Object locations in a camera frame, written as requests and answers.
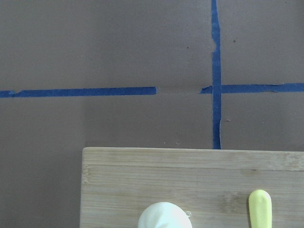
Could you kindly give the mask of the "wooden cutting board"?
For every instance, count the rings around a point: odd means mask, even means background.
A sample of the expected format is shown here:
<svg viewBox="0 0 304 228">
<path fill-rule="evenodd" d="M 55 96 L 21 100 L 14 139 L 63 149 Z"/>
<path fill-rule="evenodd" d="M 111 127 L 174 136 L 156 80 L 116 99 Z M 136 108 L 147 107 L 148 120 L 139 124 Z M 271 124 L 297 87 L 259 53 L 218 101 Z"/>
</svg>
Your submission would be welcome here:
<svg viewBox="0 0 304 228">
<path fill-rule="evenodd" d="M 166 201 L 195 228 L 248 228 L 257 189 L 271 196 L 273 227 L 303 227 L 302 152 L 87 147 L 80 227 L 135 228 L 145 208 Z"/>
</svg>

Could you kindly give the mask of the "yellow plastic knife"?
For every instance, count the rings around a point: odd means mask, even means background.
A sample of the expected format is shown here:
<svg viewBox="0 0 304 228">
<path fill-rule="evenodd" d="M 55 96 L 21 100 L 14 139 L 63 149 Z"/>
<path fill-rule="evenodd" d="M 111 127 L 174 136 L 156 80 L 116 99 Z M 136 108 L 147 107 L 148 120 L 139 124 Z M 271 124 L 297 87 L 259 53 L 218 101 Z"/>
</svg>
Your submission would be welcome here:
<svg viewBox="0 0 304 228">
<path fill-rule="evenodd" d="M 248 197 L 252 228 L 272 228 L 272 200 L 265 190 L 255 190 Z"/>
</svg>

